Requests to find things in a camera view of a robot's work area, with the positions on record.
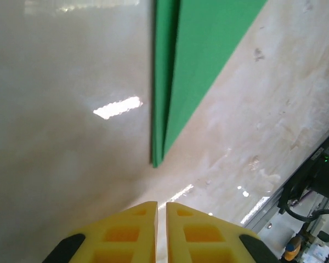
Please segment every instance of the black cable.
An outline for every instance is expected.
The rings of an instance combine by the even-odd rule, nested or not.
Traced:
[[[312,216],[301,216],[301,215],[298,215],[298,214],[294,213],[293,211],[291,211],[290,207],[287,204],[285,204],[283,206],[283,208],[290,216],[292,216],[293,218],[296,218],[297,220],[303,221],[303,222],[312,222],[321,215],[329,215],[329,209],[320,209],[320,210],[314,212]]]

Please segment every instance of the green cloth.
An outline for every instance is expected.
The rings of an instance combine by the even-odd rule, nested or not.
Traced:
[[[161,164],[265,2],[157,1],[154,167]]]

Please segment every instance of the black rubber pad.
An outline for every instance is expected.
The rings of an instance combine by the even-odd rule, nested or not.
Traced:
[[[239,238],[256,263],[280,263],[261,240],[249,235],[241,235]]]
[[[68,263],[84,242],[85,235],[75,234],[63,239],[51,253],[44,259],[43,263]]]

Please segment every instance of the black machine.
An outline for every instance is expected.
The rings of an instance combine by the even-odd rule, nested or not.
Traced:
[[[300,200],[305,190],[313,190],[329,199],[329,137],[285,183],[278,203],[279,213],[286,211],[290,216],[304,222],[329,214],[329,209],[318,210],[309,217],[294,213],[290,209],[290,202]]]

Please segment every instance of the glossy white surface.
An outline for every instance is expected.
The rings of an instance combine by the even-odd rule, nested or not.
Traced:
[[[0,1],[0,262],[159,201],[243,223],[329,133],[329,0],[269,1],[159,169],[152,1]]]

